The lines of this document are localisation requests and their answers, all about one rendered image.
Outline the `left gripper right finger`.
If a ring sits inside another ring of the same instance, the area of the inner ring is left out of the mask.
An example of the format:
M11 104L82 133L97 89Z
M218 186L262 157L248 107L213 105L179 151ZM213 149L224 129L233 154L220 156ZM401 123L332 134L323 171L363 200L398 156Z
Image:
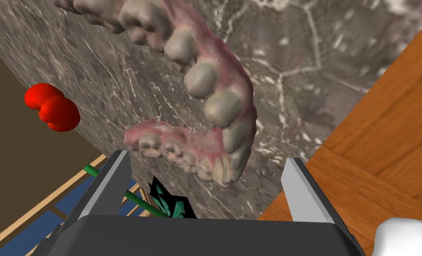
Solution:
M299 158L287 158L281 183L293 221L343 227L343 220Z

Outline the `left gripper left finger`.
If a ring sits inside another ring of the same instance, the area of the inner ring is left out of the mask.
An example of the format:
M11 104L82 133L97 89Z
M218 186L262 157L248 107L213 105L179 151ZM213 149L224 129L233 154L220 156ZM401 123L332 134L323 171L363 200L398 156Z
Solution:
M72 224L87 215L116 216L131 178L128 150L116 150L66 219Z

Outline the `green plant with stem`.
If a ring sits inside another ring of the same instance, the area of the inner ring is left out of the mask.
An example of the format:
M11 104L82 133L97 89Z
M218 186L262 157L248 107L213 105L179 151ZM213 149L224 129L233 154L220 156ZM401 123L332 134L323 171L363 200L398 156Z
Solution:
M84 168L84 171L89 173L93 177L97 177L99 174L99 170L91 165L87 165ZM193 211L189 200L184 196L175 196L172 195L164 185L160 183L160 181L154 176L152 180L152 184L148 184L150 187L149 195L154 200L156 205L159 207L159 211L162 212L161 216L168 216L171 218L193 218L196 219L195 212ZM153 213L148 208L154 208L154 206L150 205L148 202L142 200L138 196L136 196L130 190L125 191L125 198L122 202L122 205L127 201L131 200L132 202L136 203L138 206L143 207L149 213Z

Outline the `red double-ball object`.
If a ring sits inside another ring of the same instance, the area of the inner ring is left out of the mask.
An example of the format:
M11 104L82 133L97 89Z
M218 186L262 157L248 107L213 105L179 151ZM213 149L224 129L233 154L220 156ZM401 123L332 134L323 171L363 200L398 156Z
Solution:
M39 83L24 95L25 104L39 113L40 119L57 132L73 130L80 123L80 112L75 103L56 87Z

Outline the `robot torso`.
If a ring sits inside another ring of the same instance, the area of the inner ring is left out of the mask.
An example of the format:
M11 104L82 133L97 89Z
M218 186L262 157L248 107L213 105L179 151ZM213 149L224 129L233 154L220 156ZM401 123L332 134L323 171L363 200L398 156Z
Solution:
M422 256L422 221L390 218L382 222L371 256Z

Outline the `pink and grey denture model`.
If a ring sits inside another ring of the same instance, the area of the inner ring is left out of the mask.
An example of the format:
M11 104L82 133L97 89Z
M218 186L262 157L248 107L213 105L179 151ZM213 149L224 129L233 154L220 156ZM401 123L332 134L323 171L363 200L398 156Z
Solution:
M209 132L175 127L159 117L125 131L123 144L165 157L187 173L227 187L240 179L256 134L253 85L240 62L199 13L183 0L51 0L115 34L165 54L184 74L189 95L205 99Z

